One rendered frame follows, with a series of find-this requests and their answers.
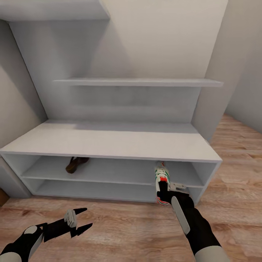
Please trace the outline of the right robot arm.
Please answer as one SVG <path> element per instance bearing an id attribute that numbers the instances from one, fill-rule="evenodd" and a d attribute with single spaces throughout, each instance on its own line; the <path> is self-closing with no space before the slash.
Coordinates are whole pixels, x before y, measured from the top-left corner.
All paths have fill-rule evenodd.
<path id="1" fill-rule="evenodd" d="M 185 185 L 170 182 L 170 189 L 157 191 L 161 201 L 172 205 L 196 262 L 231 262 L 211 231 L 209 222 L 202 217 L 186 190 Z"/>

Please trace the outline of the gym shoe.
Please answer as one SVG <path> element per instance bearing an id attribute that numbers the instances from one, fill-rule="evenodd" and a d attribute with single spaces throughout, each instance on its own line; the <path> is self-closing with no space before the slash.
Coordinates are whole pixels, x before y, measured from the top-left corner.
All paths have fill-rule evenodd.
<path id="1" fill-rule="evenodd" d="M 156 191 L 170 189 L 170 176 L 169 170 L 165 162 L 161 160 L 157 160 L 155 162 L 155 181 L 156 181 Z M 162 206 L 167 206 L 169 203 L 165 201 L 161 201 L 160 197 L 157 197 L 158 203 Z"/>

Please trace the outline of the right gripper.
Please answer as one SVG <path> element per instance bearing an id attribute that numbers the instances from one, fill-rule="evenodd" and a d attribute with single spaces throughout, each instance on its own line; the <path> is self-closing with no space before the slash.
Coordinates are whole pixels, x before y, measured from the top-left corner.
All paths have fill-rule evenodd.
<path id="1" fill-rule="evenodd" d="M 161 201 L 165 201 L 165 202 L 168 202 L 169 204 L 171 204 L 169 198 L 170 198 L 172 193 L 175 193 L 175 192 L 160 190 L 160 191 L 157 191 L 157 197 L 160 197 Z"/>

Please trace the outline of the sandal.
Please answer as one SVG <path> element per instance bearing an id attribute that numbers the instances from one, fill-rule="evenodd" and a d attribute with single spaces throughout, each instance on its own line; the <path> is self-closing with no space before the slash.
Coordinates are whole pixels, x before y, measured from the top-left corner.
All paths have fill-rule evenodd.
<path id="1" fill-rule="evenodd" d="M 70 164 L 66 167 L 66 171 L 69 174 L 73 174 L 78 165 L 86 163 L 88 161 L 89 157 L 77 157 L 76 159 L 71 159 Z"/>

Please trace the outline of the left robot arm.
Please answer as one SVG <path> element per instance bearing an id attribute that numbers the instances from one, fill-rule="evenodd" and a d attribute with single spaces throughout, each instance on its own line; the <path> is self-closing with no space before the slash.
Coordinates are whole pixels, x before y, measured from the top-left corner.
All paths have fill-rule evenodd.
<path id="1" fill-rule="evenodd" d="M 89 229 L 93 223 L 78 227 L 76 215 L 86 211 L 87 208 L 68 210 L 63 219 L 47 224 L 42 223 L 28 227 L 21 237 L 14 243 L 9 243 L 0 254 L 0 262 L 28 262 L 39 245 L 70 231 L 71 238 L 81 235 Z"/>

